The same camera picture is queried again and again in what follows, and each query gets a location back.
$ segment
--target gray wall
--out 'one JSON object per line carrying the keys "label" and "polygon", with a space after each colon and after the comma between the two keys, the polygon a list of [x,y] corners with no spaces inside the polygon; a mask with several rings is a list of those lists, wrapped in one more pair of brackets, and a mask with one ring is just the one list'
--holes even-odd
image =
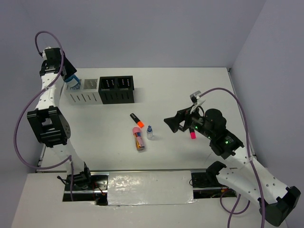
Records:
{"label": "gray wall", "polygon": [[[4,0],[0,7],[0,227],[10,227],[28,170],[13,149],[13,131],[25,103],[40,90],[41,58],[34,45],[35,29],[17,0]],[[19,132],[24,158],[38,161],[40,146],[24,119]]]}
{"label": "gray wall", "polygon": [[[304,1],[267,0],[233,67],[254,148],[264,165],[304,192]],[[304,197],[289,215],[304,227]]]}
{"label": "gray wall", "polygon": [[231,67],[265,3],[21,1],[38,29],[58,35],[76,67]]}

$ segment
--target highlighter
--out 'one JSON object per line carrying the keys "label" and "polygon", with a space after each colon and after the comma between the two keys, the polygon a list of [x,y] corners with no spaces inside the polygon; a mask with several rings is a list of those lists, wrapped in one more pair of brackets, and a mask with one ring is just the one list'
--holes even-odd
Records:
{"label": "highlighter", "polygon": [[138,151],[142,151],[144,149],[143,139],[141,129],[139,127],[135,127],[132,130],[133,135],[135,137],[135,146]]}
{"label": "highlighter", "polygon": [[143,127],[144,127],[144,124],[137,118],[137,116],[136,116],[134,113],[131,113],[130,116],[131,116],[131,118],[135,121],[135,123],[137,123],[137,125],[138,125],[140,128],[143,128]]}

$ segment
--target tabletop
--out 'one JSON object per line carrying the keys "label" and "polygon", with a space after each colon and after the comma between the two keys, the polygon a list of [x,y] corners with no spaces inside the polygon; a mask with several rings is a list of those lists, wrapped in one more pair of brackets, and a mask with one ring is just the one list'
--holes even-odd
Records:
{"label": "tabletop", "polygon": [[[93,202],[62,202],[64,185],[58,173],[28,174],[12,228],[226,228],[229,214],[219,199],[199,199],[191,204],[144,206],[95,206]],[[236,198],[224,198],[230,209]],[[241,198],[236,211],[247,204]],[[230,227],[260,227],[261,215],[251,205],[242,215],[233,216]],[[274,228],[265,223],[265,228]],[[283,222],[280,228],[287,228]]]}
{"label": "tabletop", "polygon": [[[188,131],[172,133],[164,118],[190,107],[190,94],[214,87],[233,92],[226,68],[81,68],[81,79],[101,76],[133,76],[134,104],[71,105],[65,95],[59,108],[71,127],[71,143],[79,157],[92,171],[193,170],[206,169],[221,161],[209,147],[209,140],[199,133],[192,140]],[[224,91],[205,96],[204,110],[217,108],[227,119],[227,129],[244,144],[245,130],[236,101]],[[145,124],[142,128],[144,152],[135,148],[131,119],[134,113]],[[154,140],[147,140],[151,125]],[[49,149],[44,151],[41,166],[59,163]],[[59,166],[51,171],[65,171]]]}

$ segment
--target black and orange marker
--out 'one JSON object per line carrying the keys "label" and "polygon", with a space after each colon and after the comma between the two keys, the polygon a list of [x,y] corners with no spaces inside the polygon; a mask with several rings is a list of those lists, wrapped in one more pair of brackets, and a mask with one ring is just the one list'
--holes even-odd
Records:
{"label": "black and orange marker", "polygon": [[143,128],[143,127],[144,127],[144,124],[137,118],[137,116],[136,116],[134,113],[131,113],[130,116],[131,116],[131,118],[135,121],[135,123],[137,123],[137,125],[138,125],[140,128]]}

